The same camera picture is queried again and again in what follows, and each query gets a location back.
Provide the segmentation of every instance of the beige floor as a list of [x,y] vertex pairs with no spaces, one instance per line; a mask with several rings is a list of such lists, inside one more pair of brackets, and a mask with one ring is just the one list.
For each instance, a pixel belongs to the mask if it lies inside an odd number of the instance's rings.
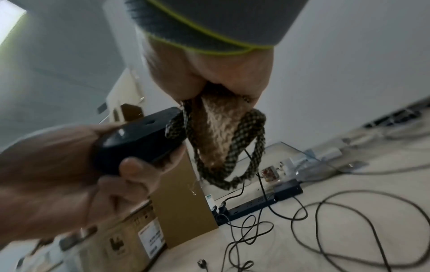
[[[361,171],[381,171],[430,163],[430,138],[399,147],[400,149],[395,152],[371,160],[370,166]],[[372,150],[361,152],[371,154]],[[298,198],[303,204],[308,204],[341,190],[380,190],[414,201],[430,213],[429,177],[430,169],[387,176],[343,175],[304,186],[304,194]],[[258,190],[258,183],[253,183],[245,188],[243,197],[232,199],[228,206],[234,207],[259,194],[261,192]],[[366,194],[344,195],[333,200],[357,208],[373,221],[390,262],[413,261],[423,253],[429,243],[430,227],[418,212],[407,204],[383,196]],[[299,205],[293,199],[288,199],[275,204],[273,208],[283,215],[292,216]],[[314,211],[315,208],[310,209],[309,218],[296,223],[298,236],[312,246],[316,246]],[[254,245],[242,244],[239,247],[242,262],[246,260],[255,262],[252,271],[335,271],[322,256],[298,245],[292,236],[289,221],[275,217],[268,209],[263,210],[262,220],[272,221],[275,224],[274,231],[259,237]],[[243,219],[238,219],[233,223],[240,225],[242,221]],[[370,228],[357,215],[336,207],[323,207],[320,228],[321,240],[327,251],[382,261]],[[267,226],[261,226],[262,231],[266,229]],[[236,229],[235,234],[239,237],[240,231]],[[168,250],[151,271],[198,272],[199,259],[205,259],[209,263],[209,271],[220,271],[224,249],[231,240],[230,228],[224,225],[218,230]],[[346,261],[337,262],[352,272],[383,271]],[[225,271],[233,271],[229,270],[229,267],[228,264]],[[430,263],[410,271],[430,271]]]

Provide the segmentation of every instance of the ceiling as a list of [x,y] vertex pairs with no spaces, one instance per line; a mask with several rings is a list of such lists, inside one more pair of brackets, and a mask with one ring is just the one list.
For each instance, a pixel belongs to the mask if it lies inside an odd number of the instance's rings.
[[65,123],[96,123],[124,70],[104,0],[12,0],[27,10],[0,47],[0,147]]

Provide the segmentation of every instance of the fingernail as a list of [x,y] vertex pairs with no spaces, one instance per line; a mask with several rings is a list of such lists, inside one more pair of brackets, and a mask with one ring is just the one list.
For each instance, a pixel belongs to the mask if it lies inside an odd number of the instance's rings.
[[124,168],[130,174],[137,174],[143,170],[144,165],[136,158],[127,158],[124,162]]

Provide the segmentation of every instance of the gray wall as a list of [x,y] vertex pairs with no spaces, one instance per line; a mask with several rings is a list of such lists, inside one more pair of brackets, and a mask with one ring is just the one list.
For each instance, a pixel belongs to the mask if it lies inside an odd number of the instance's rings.
[[[121,54],[139,69],[145,112],[171,106],[140,61],[120,0],[104,6]],[[310,0],[275,49],[267,145],[319,145],[430,95],[430,1]]]
[[49,126],[102,119],[124,69],[102,0],[12,0],[27,14],[0,47],[0,146]]

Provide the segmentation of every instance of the barcode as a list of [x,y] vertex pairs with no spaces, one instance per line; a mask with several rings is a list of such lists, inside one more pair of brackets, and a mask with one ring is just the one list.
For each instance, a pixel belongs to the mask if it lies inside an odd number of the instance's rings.
[[158,247],[157,246],[155,246],[150,252],[149,252],[149,255],[153,255],[154,254],[154,252],[156,251],[158,249]]

